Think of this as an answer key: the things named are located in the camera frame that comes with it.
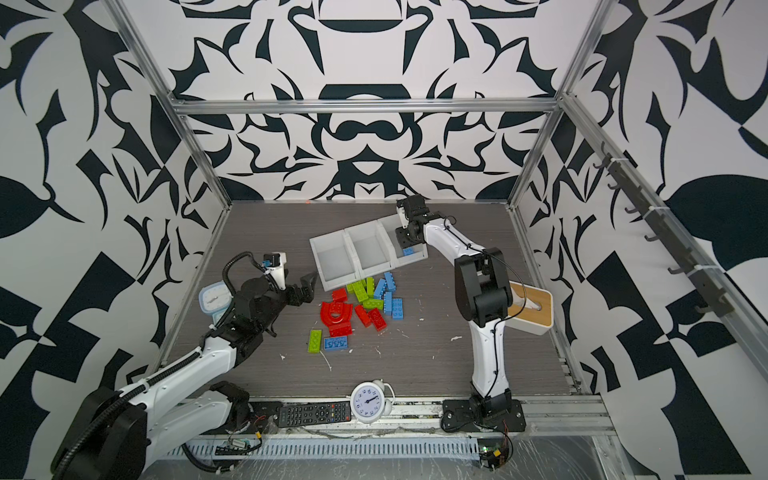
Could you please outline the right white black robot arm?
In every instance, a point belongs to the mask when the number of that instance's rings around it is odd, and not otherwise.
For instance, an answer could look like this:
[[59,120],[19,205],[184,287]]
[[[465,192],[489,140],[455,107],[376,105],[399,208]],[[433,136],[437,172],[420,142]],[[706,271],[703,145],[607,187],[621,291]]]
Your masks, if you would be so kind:
[[513,294],[503,254],[471,241],[449,217],[430,211],[421,195],[399,200],[396,208],[400,246],[427,245],[453,266],[456,305],[470,328],[474,394],[482,401],[506,395],[504,329]]

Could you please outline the lone green lego brick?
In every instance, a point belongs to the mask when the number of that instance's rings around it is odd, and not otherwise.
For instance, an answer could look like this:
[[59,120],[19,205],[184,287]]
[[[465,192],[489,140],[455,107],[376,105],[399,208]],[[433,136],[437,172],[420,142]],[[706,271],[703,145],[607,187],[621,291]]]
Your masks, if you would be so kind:
[[311,330],[308,341],[307,351],[310,354],[318,354],[323,345],[323,332],[321,330]]

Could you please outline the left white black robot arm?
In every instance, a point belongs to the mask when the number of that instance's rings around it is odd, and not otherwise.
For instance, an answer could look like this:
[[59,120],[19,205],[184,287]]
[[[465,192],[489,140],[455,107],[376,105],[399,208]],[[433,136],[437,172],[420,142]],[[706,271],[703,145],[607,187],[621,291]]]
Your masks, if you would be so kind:
[[272,273],[230,286],[228,308],[191,352],[121,389],[100,387],[79,407],[52,463],[55,479],[138,479],[194,437],[247,424],[249,395],[221,375],[273,334],[287,306],[314,299],[317,273],[280,287]]

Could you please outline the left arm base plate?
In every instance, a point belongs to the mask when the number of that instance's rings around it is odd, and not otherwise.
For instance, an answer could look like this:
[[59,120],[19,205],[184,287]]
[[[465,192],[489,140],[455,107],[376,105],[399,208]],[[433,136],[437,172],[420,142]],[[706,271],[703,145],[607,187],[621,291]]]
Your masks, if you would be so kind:
[[232,421],[224,426],[230,435],[256,434],[273,431],[277,428],[280,401],[251,401],[245,408],[238,407]]

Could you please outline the blue lego brick bottom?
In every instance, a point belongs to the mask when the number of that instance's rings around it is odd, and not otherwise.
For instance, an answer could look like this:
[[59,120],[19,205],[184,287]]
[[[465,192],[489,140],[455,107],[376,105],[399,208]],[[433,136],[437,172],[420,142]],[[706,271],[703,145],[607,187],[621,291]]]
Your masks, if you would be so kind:
[[348,349],[348,337],[328,337],[323,340],[323,349],[325,351],[341,351]]

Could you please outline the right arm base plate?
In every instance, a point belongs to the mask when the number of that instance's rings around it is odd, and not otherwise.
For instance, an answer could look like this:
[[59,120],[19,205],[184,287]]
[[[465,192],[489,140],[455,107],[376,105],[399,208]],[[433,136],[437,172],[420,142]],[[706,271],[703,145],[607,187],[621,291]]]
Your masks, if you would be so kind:
[[522,405],[518,400],[502,400],[490,410],[474,400],[444,400],[440,428],[446,433],[508,431],[521,433],[527,428]]

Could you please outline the blue lego brick cluster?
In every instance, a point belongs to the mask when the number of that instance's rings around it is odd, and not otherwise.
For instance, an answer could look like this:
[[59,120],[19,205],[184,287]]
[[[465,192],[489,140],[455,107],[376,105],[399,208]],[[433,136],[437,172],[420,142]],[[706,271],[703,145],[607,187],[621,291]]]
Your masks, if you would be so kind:
[[378,301],[384,315],[393,320],[404,319],[403,300],[395,296],[396,282],[391,272],[385,272],[375,283],[374,299]]

